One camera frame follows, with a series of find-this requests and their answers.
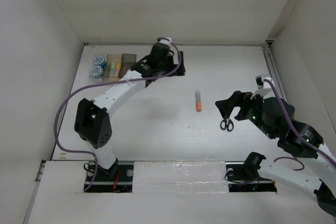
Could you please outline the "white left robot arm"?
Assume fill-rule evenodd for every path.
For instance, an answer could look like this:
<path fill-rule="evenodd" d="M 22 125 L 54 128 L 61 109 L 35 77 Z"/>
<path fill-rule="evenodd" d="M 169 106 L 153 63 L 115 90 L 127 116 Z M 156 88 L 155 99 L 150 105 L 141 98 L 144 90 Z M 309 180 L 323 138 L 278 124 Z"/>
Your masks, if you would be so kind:
<path fill-rule="evenodd" d="M 133 95 L 161 77 L 183 76 L 183 55 L 171 38 L 161 37 L 149 55 L 130 67 L 109 90 L 92 100 L 82 99 L 77 108 L 74 130 L 86 141 L 97 157 L 100 176 L 112 180 L 118 172 L 118 159 L 109 141 L 111 116 Z"/>

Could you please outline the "green capped highlighter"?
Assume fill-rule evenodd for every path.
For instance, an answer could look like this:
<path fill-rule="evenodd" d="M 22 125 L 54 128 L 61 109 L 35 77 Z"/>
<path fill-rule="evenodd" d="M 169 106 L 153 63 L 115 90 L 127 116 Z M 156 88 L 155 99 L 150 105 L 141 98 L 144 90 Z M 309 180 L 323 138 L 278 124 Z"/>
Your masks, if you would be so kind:
<path fill-rule="evenodd" d="M 114 77 L 114 71 L 115 71 L 116 63 L 112 62 L 109 70 L 109 77 Z"/>

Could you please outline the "orange capped grey highlighter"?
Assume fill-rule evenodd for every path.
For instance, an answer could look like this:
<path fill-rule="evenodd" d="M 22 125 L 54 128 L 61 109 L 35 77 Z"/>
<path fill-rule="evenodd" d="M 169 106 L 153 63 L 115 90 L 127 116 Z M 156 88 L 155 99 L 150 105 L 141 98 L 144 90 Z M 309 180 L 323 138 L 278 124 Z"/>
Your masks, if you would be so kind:
<path fill-rule="evenodd" d="M 201 102 L 201 93 L 199 91 L 195 92 L 195 103 L 196 103 L 196 111 L 202 111 L 202 102 Z"/>

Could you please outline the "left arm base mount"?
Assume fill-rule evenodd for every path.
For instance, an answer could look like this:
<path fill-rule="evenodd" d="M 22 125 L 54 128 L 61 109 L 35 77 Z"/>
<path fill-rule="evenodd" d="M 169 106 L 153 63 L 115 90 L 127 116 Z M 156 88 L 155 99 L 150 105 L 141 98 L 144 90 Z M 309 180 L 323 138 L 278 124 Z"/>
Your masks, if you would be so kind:
<path fill-rule="evenodd" d="M 85 190 L 93 179 L 95 164 L 84 163 L 86 177 L 84 182 L 84 192 L 86 193 L 131 193 L 133 187 L 134 163 L 121 162 L 118 165 L 115 175 L 109 177 L 103 171 L 98 170 L 96 177 L 93 180 L 89 189 Z"/>

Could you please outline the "yellow capped orange highlighter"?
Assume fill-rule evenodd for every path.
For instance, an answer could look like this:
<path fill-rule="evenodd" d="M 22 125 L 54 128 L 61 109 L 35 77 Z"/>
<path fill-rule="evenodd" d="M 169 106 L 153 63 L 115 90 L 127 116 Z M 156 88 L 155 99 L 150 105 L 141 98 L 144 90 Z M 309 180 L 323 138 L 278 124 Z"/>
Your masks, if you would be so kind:
<path fill-rule="evenodd" d="M 118 77 L 121 70 L 121 63 L 117 62 L 114 71 L 114 77 Z"/>

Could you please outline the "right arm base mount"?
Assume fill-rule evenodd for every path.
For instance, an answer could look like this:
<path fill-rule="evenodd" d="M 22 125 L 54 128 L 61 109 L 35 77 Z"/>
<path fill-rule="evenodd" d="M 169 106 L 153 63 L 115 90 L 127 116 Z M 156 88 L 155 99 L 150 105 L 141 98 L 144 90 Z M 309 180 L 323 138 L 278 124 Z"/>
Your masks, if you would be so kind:
<path fill-rule="evenodd" d="M 276 193 L 275 182 L 259 176 L 260 164 L 266 158 L 252 152 L 243 162 L 229 161 L 225 163 L 226 172 L 224 179 L 228 182 L 230 193 Z"/>

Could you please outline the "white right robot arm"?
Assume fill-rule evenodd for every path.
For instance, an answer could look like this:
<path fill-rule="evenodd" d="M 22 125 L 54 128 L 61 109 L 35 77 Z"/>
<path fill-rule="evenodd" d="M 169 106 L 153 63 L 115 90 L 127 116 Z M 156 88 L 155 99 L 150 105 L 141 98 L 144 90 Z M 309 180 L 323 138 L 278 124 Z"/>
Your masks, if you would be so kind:
<path fill-rule="evenodd" d="M 305 175 L 251 152 L 238 169 L 227 172 L 233 176 L 234 183 L 245 186 L 259 179 L 279 182 L 306 195 L 324 212 L 335 216 L 335 157 L 313 127 L 294 120 L 292 105 L 277 95 L 264 98 L 260 93 L 235 91 L 228 99 L 216 101 L 215 106 L 224 122 L 229 122 L 233 109 L 239 108 L 237 121 L 251 121 L 269 139 L 277 139 L 280 149 L 315 174 Z"/>

